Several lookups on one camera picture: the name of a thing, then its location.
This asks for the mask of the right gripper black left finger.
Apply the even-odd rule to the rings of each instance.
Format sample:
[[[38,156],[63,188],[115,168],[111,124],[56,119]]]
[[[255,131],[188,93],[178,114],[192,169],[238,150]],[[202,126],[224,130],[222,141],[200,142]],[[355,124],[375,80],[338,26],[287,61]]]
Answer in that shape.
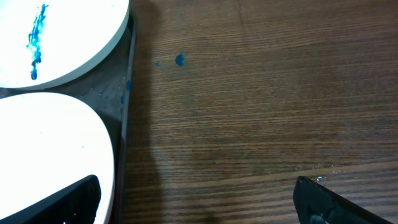
[[[1,219],[1,224],[93,224],[100,200],[99,180],[95,175],[88,175]]]

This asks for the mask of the dark brown serving tray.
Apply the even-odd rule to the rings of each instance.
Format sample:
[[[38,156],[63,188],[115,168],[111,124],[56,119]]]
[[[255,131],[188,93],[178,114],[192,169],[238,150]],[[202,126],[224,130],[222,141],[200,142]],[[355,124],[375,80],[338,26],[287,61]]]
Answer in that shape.
[[[113,206],[107,223],[119,223],[123,208],[123,174],[136,35],[137,20],[131,14],[115,49],[97,67],[83,76],[44,91],[1,90],[1,100],[9,96],[39,92],[72,96],[86,103],[102,119],[111,138],[114,154]]]

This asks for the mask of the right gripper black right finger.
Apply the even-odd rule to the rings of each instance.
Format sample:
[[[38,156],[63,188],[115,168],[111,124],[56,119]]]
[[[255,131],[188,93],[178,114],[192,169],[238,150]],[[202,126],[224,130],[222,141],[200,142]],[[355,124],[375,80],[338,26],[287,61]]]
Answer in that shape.
[[[304,176],[293,201],[300,224],[392,224]]]

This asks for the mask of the white plate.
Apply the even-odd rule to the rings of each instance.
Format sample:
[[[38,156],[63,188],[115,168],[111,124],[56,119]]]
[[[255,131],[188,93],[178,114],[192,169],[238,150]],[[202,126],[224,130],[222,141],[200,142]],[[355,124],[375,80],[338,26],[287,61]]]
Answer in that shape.
[[[59,93],[1,100],[1,218],[95,175],[101,199],[95,223],[107,223],[114,193],[108,130],[86,103]]]
[[[1,87],[40,90],[84,75],[128,19],[129,0],[1,0]]]

